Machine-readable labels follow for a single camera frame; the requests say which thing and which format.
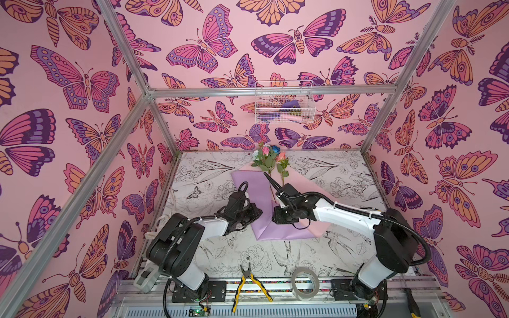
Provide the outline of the pink orange fake rose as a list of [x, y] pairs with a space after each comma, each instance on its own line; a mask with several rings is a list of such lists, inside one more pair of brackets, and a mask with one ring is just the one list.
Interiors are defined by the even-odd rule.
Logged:
[[282, 179], [282, 184], [285, 185], [285, 178], [289, 177], [288, 172], [289, 158], [285, 152], [280, 152], [277, 156], [277, 171]]

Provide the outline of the purple pink wrapping paper sheet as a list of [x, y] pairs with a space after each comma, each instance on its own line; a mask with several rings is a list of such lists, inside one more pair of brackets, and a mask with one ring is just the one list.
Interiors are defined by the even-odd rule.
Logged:
[[247, 194], [252, 203], [262, 210], [262, 215], [251, 224], [255, 238], [258, 241], [287, 241], [297, 239], [319, 238], [329, 229], [330, 223], [306, 220], [299, 221], [296, 227], [292, 225], [277, 225], [272, 221], [274, 208], [279, 205], [275, 199], [274, 190], [262, 171], [256, 171], [246, 166], [231, 174], [236, 186], [248, 182]]

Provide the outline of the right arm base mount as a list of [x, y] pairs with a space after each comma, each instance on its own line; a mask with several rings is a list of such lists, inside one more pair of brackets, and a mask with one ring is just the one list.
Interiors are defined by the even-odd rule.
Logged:
[[358, 279], [339, 278], [331, 280], [330, 296], [336, 301], [363, 301], [370, 302], [384, 297], [387, 281], [383, 280], [377, 287], [370, 288]]

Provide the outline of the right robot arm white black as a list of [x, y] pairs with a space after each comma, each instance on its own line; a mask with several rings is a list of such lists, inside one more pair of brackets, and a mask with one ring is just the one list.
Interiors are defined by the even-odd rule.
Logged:
[[351, 207], [319, 192], [300, 193], [290, 184], [278, 184], [268, 174], [265, 177], [280, 202], [273, 213], [275, 224], [294, 225], [304, 219], [331, 223], [364, 235], [375, 244], [375, 256], [361, 265], [347, 288], [357, 299], [371, 299], [381, 283], [432, 258], [424, 237], [396, 209], [383, 212]]

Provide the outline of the white fake rose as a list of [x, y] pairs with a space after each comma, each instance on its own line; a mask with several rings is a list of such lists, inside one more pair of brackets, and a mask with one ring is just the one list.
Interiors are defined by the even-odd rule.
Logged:
[[253, 167], [260, 168], [263, 172], [271, 174], [274, 169], [274, 159], [272, 156], [272, 148], [269, 146], [262, 146], [252, 153]]

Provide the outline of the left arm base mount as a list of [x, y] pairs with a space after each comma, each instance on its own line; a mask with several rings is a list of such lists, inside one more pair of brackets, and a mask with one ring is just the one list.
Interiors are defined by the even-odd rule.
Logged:
[[212, 280], [204, 282], [196, 291], [177, 285], [172, 293], [172, 303], [225, 302], [227, 282]]

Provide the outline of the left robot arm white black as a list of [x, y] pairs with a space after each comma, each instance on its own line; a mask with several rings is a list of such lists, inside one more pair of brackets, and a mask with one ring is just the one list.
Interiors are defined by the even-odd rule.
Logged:
[[172, 278], [180, 286], [203, 294], [208, 288], [208, 275], [192, 264], [201, 242], [242, 231], [260, 218], [262, 210], [248, 198], [249, 183], [242, 182], [232, 193], [226, 206], [214, 215], [189, 219], [172, 215], [146, 251], [159, 274]]

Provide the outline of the small pink fake rose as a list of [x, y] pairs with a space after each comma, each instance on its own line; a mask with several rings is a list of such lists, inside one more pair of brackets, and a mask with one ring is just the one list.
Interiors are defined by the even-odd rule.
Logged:
[[267, 163], [266, 163], [266, 159], [269, 155], [269, 149], [270, 149], [270, 144], [262, 144], [261, 143], [261, 162], [262, 162], [262, 170], [268, 174], [271, 174], [272, 170], [271, 168], [268, 167]]

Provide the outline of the blue fake rose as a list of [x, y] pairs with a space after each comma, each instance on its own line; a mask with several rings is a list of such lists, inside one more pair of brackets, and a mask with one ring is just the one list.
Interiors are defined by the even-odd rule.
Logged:
[[276, 165], [277, 158], [280, 154], [280, 148], [277, 146], [271, 146], [269, 149], [269, 155], [266, 159], [266, 163], [269, 168], [273, 169]]

